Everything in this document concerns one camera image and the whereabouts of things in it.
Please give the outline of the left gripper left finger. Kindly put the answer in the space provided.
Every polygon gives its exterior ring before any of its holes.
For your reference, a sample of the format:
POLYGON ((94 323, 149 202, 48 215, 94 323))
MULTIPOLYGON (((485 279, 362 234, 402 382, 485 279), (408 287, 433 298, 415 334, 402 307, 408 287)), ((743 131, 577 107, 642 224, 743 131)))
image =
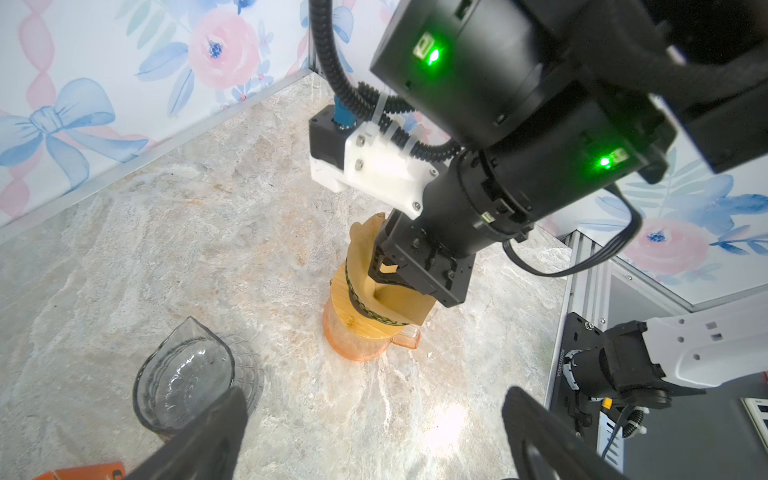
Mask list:
POLYGON ((244 393, 231 387, 128 477, 231 479, 247 422, 244 393))

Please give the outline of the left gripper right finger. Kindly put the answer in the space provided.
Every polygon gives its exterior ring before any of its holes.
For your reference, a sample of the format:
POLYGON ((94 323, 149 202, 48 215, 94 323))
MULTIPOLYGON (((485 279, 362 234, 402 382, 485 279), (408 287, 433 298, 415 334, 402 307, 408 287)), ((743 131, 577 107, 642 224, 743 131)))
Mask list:
POLYGON ((523 389, 507 391, 501 414, 519 479, 624 478, 523 389))

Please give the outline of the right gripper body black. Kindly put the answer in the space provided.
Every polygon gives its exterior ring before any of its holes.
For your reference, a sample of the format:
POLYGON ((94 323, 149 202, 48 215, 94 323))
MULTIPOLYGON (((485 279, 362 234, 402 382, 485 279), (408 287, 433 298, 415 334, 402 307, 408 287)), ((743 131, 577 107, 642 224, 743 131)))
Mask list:
POLYGON ((393 210, 375 236, 368 275, 375 282, 431 296, 446 308, 465 302, 476 256, 460 256, 421 224, 393 210))

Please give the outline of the green glass dripper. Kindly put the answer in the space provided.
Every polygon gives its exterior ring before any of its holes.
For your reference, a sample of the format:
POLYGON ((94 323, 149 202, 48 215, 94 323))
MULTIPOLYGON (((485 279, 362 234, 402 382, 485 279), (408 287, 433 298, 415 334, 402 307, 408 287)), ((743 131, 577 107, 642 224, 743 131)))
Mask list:
POLYGON ((349 298, 352 306, 365 318, 369 318, 372 320, 375 320, 383 325, 393 326, 393 327, 404 327, 406 326, 406 323, 404 322, 397 322, 390 318, 387 318, 383 315, 380 315, 373 310, 370 310, 368 307, 366 307, 362 301, 360 300, 360 297, 357 295, 357 293, 354 290, 354 287, 352 285, 352 282, 349 277, 349 271, 347 266, 344 266, 344 272, 345 272, 345 279, 346 284, 349 292, 349 298))

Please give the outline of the grey glass carafe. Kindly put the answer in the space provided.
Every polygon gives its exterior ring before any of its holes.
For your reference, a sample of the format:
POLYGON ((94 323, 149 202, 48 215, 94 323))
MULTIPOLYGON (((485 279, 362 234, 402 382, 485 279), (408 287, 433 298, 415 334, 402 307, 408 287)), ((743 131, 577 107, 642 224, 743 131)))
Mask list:
POLYGON ((189 316, 139 369, 133 410, 167 441, 231 387, 241 389, 252 413, 264 389, 258 355, 244 337, 217 334, 189 316))

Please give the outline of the orange glass carafe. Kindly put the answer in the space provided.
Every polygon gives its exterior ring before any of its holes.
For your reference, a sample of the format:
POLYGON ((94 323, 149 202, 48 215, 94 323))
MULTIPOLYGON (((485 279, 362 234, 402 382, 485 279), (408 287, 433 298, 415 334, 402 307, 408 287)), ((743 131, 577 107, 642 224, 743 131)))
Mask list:
POLYGON ((336 314, 329 299, 323 312, 323 332, 331 348, 347 360, 367 362, 380 357, 391 346, 415 350, 421 340, 421 331, 412 325, 391 338, 369 339, 354 333, 336 314))

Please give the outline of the coffee filter pack orange clip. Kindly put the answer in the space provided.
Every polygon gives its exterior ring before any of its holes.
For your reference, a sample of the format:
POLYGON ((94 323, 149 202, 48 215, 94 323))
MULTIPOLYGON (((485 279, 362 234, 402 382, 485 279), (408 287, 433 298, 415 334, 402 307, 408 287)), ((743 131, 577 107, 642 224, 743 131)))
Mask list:
POLYGON ((121 480, 126 477, 122 462, 63 468, 48 471, 34 480, 121 480))

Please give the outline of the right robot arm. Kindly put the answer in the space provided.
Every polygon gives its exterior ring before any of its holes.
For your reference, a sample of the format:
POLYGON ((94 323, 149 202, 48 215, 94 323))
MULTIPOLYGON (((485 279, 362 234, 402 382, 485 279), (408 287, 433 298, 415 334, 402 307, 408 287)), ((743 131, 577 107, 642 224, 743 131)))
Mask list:
POLYGON ((616 257, 694 301, 767 280, 763 1, 404 1, 372 72, 448 136, 424 227, 454 256, 515 246, 595 196, 616 257))

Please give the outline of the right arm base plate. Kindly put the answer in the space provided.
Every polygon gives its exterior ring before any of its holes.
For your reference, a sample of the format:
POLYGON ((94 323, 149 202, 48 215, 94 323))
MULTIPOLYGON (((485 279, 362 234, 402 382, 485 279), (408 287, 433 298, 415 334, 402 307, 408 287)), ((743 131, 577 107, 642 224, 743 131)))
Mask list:
POLYGON ((547 393, 548 410, 569 431, 595 449, 602 398, 595 394, 600 373, 597 352, 602 332, 575 312, 563 320, 560 340, 555 348, 554 375, 547 393))

